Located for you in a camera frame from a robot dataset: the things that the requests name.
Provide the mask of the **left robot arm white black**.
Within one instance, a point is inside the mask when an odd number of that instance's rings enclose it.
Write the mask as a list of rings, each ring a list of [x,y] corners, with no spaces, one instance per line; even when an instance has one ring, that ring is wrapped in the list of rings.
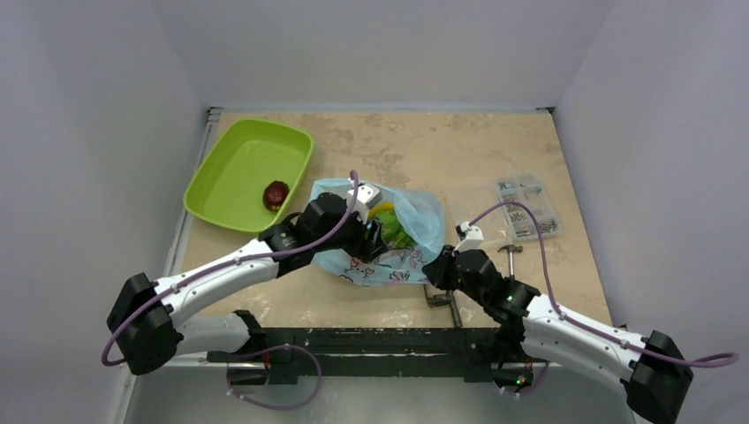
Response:
[[[263,337],[248,312],[217,320],[196,314],[217,301],[310,265],[322,252],[341,250],[360,261],[382,253],[382,226],[368,214],[382,201],[370,184],[339,196],[324,192],[303,212],[274,224],[238,250],[197,269],[149,279],[145,273],[123,284],[106,320],[111,338],[102,364],[125,364],[134,375],[149,374],[172,358],[223,351],[240,360],[258,358]]]

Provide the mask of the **red fake apple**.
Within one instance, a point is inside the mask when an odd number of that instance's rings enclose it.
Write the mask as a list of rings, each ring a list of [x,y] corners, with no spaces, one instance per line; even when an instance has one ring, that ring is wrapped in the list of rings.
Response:
[[[291,192],[290,187],[283,181],[275,180],[269,183],[262,194],[264,208],[271,212],[278,212],[284,205]]]

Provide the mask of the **light blue plastic bag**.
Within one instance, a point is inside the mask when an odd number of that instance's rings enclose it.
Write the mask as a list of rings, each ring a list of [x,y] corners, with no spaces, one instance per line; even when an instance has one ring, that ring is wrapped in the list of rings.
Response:
[[[333,276],[362,286],[425,284],[422,268],[445,242],[443,206],[430,192],[373,183],[382,195],[369,214],[382,223],[385,250],[363,262],[343,250],[318,253],[313,263]]]

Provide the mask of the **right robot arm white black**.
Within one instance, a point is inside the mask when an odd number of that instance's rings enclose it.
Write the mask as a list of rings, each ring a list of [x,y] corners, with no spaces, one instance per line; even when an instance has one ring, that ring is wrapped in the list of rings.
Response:
[[[440,290],[463,292],[499,324],[496,348],[506,359],[524,353],[555,362],[624,396],[644,420],[677,421],[693,372],[666,334],[643,336],[554,307],[547,294],[503,276],[480,249],[445,246],[422,272]]]

